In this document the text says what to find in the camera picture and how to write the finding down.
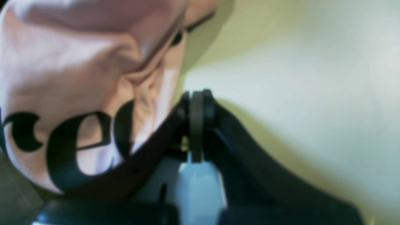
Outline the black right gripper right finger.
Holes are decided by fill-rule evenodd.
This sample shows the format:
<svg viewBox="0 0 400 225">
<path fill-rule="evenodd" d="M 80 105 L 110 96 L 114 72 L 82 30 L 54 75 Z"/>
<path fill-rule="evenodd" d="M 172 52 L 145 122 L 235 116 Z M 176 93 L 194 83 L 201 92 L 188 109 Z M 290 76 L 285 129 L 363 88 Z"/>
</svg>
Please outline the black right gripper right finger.
<svg viewBox="0 0 400 225">
<path fill-rule="evenodd" d="M 220 171 L 227 208 L 219 225 L 363 225 L 358 209 L 279 164 L 217 103 L 204 97 L 204 153 Z"/>
</svg>

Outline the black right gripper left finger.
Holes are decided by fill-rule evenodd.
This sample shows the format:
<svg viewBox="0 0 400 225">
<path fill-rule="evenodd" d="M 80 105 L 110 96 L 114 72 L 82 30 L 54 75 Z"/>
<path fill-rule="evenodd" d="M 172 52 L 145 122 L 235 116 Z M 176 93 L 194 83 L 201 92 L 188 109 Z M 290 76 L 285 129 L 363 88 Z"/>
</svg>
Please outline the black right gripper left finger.
<svg viewBox="0 0 400 225">
<path fill-rule="evenodd" d="M 134 155 L 127 152 L 128 133 L 123 127 L 133 102 L 125 104 L 113 127 L 117 149 L 124 150 L 124 161 L 94 176 L 78 171 L 78 127 L 86 117 L 74 117 L 56 127 L 48 142 L 47 165 L 64 194 L 44 204 L 35 224 L 179 224 L 178 209 L 165 202 L 167 184 L 161 185 L 155 202 L 132 202 L 131 198 L 144 187 L 162 159 L 186 156 L 174 144 L 188 131 L 189 101 L 190 95 L 185 92 Z"/>
</svg>

